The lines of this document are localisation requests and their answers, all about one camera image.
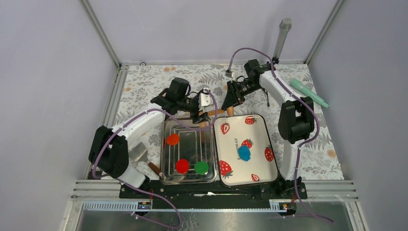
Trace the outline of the wooden double-ended dough roller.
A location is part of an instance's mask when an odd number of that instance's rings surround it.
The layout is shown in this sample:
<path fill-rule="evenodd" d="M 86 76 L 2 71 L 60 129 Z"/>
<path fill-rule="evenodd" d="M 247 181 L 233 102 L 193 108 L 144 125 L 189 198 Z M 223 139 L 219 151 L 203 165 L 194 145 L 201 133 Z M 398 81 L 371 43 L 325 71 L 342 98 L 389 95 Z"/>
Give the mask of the wooden double-ended dough roller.
<path fill-rule="evenodd" d="M 217 110 L 211 110 L 207 112 L 208 116 L 215 116 L 215 115 L 221 115 L 221 116 L 233 116 L 234 115 L 234 108 L 233 107 L 228 107 L 226 110 L 223 109 L 217 109 Z"/>

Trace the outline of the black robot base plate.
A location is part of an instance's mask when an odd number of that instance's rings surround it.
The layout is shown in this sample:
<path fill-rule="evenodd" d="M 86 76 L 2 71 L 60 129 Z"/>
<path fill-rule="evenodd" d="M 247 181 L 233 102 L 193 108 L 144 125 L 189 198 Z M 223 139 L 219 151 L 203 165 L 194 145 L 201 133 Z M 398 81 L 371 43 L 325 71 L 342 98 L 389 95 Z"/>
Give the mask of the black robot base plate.
<path fill-rule="evenodd" d="M 164 185 L 159 180 L 146 180 L 138 192 L 123 185 L 119 198 L 142 200 L 153 204 L 154 209 L 170 209 L 164 200 L 151 197 L 150 193 L 169 200 L 177 209 L 270 209 L 270 200 L 291 202 L 295 197 L 294 186 L 284 188 L 277 183 L 228 188 L 220 181 L 211 183 Z"/>

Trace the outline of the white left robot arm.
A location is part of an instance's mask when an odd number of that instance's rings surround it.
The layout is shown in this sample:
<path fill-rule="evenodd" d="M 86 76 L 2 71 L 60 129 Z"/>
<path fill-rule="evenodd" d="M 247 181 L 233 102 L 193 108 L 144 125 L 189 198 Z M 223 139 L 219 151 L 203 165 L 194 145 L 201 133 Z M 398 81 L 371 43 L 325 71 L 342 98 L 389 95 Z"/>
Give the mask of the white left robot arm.
<path fill-rule="evenodd" d="M 194 97 L 189 96 L 189 82 L 174 78 L 170 86 L 161 91 L 138 114 L 126 122 L 108 128 L 100 126 L 93 138 L 89 161 L 92 163 L 92 177 L 100 179 L 110 176 L 123 184 L 131 186 L 131 192 L 138 198 L 149 193 L 145 174 L 129 164 L 129 144 L 143 133 L 171 118 L 189 130 L 205 131 L 213 126 L 213 121 L 204 128 L 189 127 L 175 118 L 179 111 L 190 113 L 192 123 L 209 121 L 205 107 L 217 107 L 214 95 L 208 88 L 200 90 Z"/>

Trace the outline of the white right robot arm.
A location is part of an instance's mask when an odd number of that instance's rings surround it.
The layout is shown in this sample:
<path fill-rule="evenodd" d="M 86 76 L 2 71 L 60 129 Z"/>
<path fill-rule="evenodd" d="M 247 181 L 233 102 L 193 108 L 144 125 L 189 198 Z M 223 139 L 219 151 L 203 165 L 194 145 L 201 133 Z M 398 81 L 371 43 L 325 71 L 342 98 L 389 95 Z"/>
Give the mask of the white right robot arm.
<path fill-rule="evenodd" d="M 276 192 L 282 198 L 288 198 L 295 192 L 291 180 L 298 179 L 301 147 L 313 140 L 310 134 L 315 131 L 316 115 L 314 103 L 310 97 L 301 97 L 293 92 L 274 72 L 273 64 L 260 64 L 258 60 L 249 60 L 245 65 L 247 77 L 237 82 L 227 82 L 227 94 L 222 110 L 243 104 L 245 96 L 256 90 L 266 90 L 280 105 L 278 131 L 284 140 L 284 154 L 280 175 L 285 179 L 278 182 Z"/>

